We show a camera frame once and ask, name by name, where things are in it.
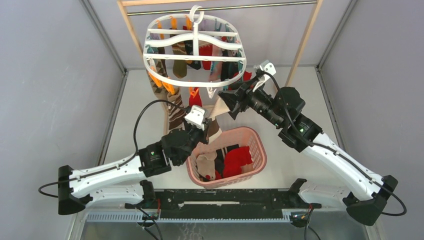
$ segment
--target metal rail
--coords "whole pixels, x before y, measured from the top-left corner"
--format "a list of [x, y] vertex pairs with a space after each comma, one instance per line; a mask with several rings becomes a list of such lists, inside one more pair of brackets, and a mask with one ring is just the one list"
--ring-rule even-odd
[[[266, 7], [280, 7], [280, 6], [292, 6], [292, 5], [307, 5], [316, 4], [317, 1], [291, 1], [291, 2], [280, 2], [280, 3], [264, 3], [264, 4], [252, 4], [252, 5], [240, 5], [240, 6], [219, 6], [219, 7], [201, 7], [198, 11], [218, 11], [218, 10], [230, 10], [230, 9], [253, 9], [253, 8], [266, 8]], [[158, 10], [158, 11], [136, 11], [128, 12], [127, 16], [143, 16], [143, 15], [154, 15], [154, 14], [176, 14], [176, 13], [188, 13], [190, 9], [177, 9], [177, 10]]]

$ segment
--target white floor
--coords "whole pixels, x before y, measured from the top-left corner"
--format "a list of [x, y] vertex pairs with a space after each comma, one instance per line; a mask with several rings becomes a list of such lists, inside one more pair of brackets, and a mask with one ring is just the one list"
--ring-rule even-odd
[[[275, 77], [280, 87], [286, 81], [290, 68], [278, 67]], [[206, 71], [189, 70], [186, 79], [202, 81], [208, 74]], [[325, 100], [321, 91], [318, 78], [313, 67], [299, 67], [293, 80], [300, 96], [305, 100], [306, 106], [302, 113], [315, 123], [334, 140], [336, 137], [327, 111]], [[265, 86], [270, 94], [275, 93], [271, 81]], [[181, 88], [183, 101], [187, 104], [188, 89]], [[214, 103], [202, 89], [201, 97], [204, 105]], [[155, 96], [150, 88], [145, 70], [131, 70], [128, 75], [122, 100], [113, 128], [110, 144], [107, 150], [105, 163], [114, 162], [131, 155], [135, 148], [133, 144], [133, 128], [140, 111]], [[138, 147], [144, 148], [160, 140], [164, 132], [164, 110], [160, 104], [151, 106], [142, 117], [137, 130]], [[218, 117], [222, 130], [247, 126], [255, 129], [261, 138], [267, 155], [267, 165], [259, 174], [249, 180], [225, 186], [226, 189], [264, 189], [264, 188], [289, 188], [297, 178], [305, 178], [321, 184], [340, 185], [340, 181], [317, 161], [298, 153], [287, 147], [278, 137], [280, 130], [263, 119], [260, 115], [248, 109], [237, 116], [234, 121], [228, 114]], [[187, 173], [185, 165], [173, 167], [172, 171], [150, 177], [155, 189], [199, 189]]]

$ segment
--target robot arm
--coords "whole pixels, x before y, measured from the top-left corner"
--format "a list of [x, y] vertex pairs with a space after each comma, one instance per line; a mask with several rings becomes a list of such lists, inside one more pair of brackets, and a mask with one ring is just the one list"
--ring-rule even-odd
[[229, 115], [235, 120], [238, 113], [252, 108], [281, 129], [278, 136], [287, 146], [319, 161], [347, 186], [324, 186], [298, 179], [292, 189], [306, 203], [346, 209], [358, 222], [373, 225], [398, 181], [391, 175], [382, 177], [372, 172], [332, 142], [321, 127], [301, 113], [305, 101], [293, 87], [280, 88], [275, 97], [268, 95], [263, 86], [254, 88], [263, 75], [258, 70], [255, 78], [229, 86], [234, 90], [218, 92]]
[[[171, 163], [173, 166], [182, 165], [199, 142], [208, 143], [206, 133], [210, 120], [205, 120], [205, 114], [204, 109], [193, 106], [184, 117], [185, 130], [172, 130], [160, 141], [124, 159], [80, 170], [68, 165], [60, 167], [59, 214], [74, 214], [94, 203], [135, 205], [148, 199], [144, 196], [144, 189], [153, 187], [143, 180], [171, 171]], [[122, 182], [141, 182], [141, 185], [116, 185]]]

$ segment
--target wooden frame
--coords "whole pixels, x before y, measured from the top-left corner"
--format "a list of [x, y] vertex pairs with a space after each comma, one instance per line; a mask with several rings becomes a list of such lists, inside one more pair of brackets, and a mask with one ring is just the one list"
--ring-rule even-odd
[[[198, 1], [210, 1], [210, 0], [118, 0], [118, 6], [122, 17], [125, 21], [126, 27], [128, 28], [129, 34], [131, 35], [132, 41], [134, 41], [135, 47], [140, 54], [141, 60], [143, 60], [143, 48], [142, 44], [139, 40], [139, 37], [134, 30], [133, 22], [130, 17], [127, 15], [127, 7], [133, 6], [142, 6], [142, 5], [152, 5], [152, 4], [171, 4], [171, 3], [186, 3], [186, 2], [198, 2]], [[299, 47], [297, 48], [296, 55], [293, 60], [293, 64], [291, 65], [290, 72], [288, 73], [287, 80], [285, 82], [285, 86], [290, 86], [293, 81], [293, 77], [295, 76], [296, 70], [298, 69], [299, 62], [301, 61], [302, 54], [304, 53], [306, 44], [309, 40], [309, 37], [312, 32], [312, 28], [314, 27], [315, 20], [317, 19], [318, 13], [320, 12], [321, 5], [323, 4], [323, 0], [316, 0], [314, 4], [309, 20], [307, 21], [305, 30], [303, 32], [303, 36], [300, 40]]]

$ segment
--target pink plastic basket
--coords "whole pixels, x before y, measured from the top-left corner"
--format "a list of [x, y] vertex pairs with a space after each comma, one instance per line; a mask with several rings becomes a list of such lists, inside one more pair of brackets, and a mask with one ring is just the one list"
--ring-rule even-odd
[[[196, 168], [196, 158], [201, 154], [215, 152], [218, 149], [235, 144], [238, 144], [240, 147], [249, 146], [254, 170], [215, 181], [201, 181]], [[191, 156], [187, 159], [186, 166], [188, 175], [193, 183], [205, 189], [214, 189], [248, 180], [253, 175], [260, 173], [265, 168], [266, 164], [267, 155], [265, 154], [264, 146], [262, 145], [258, 133], [250, 127], [243, 126], [222, 132], [215, 141], [208, 145], [199, 143], [191, 153]]]

